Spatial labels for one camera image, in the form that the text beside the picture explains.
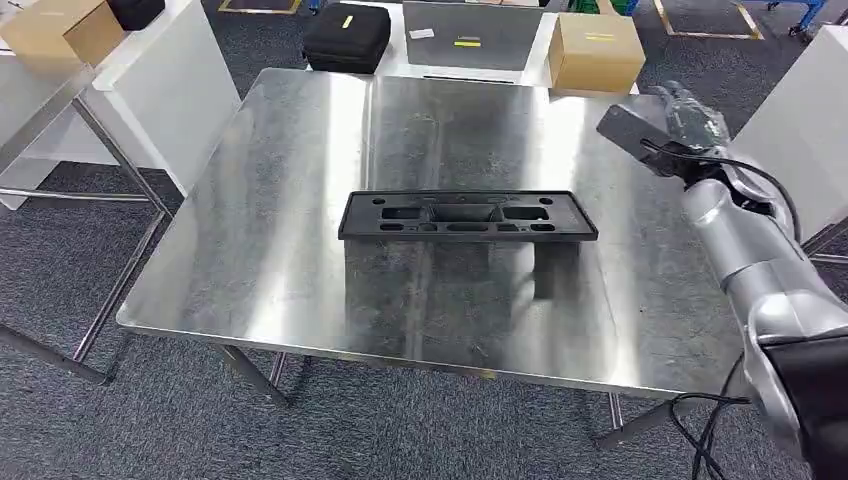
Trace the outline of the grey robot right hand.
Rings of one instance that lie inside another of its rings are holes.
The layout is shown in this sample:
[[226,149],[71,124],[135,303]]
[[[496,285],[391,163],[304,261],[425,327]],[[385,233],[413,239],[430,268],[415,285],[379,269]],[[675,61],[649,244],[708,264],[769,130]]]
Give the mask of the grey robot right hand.
[[652,86],[651,92],[662,100],[667,129],[677,143],[696,151],[730,143],[724,116],[703,104],[680,82],[666,81]]

